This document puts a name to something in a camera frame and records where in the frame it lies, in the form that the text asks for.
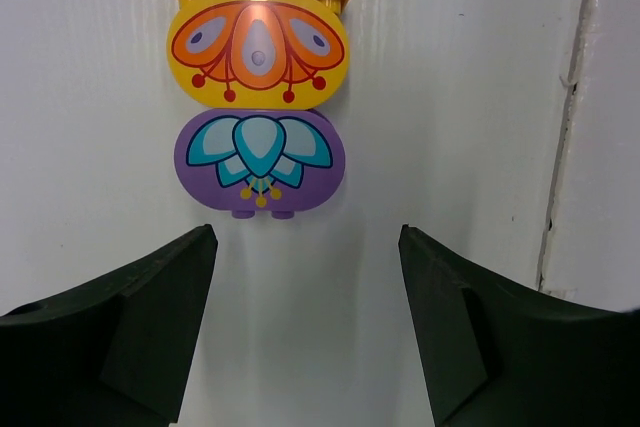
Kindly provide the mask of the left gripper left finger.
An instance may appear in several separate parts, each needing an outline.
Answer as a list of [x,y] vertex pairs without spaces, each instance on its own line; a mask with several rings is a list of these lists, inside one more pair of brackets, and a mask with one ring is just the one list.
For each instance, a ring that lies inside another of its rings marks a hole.
[[2,315],[2,425],[177,423],[217,247],[205,224]]

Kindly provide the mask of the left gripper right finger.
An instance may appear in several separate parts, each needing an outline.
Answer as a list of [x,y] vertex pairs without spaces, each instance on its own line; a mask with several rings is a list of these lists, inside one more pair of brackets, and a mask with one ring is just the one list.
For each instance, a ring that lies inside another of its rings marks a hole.
[[404,226],[405,290],[438,426],[635,426],[639,313],[561,300]]

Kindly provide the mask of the purple oval flower lego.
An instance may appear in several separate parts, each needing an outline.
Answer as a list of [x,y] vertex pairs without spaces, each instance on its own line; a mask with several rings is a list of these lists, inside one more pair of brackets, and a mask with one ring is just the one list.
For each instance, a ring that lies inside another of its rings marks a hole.
[[174,167],[208,208],[238,219],[258,212],[290,219],[337,192],[346,154],[333,125],[314,110],[211,109],[181,130]]

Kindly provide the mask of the yellow oval orange-pattern lego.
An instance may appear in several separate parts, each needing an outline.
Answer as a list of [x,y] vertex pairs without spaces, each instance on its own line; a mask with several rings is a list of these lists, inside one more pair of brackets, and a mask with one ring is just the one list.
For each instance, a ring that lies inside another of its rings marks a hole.
[[349,68],[345,26],[319,0],[189,0],[166,50],[177,84],[217,109],[310,110]]

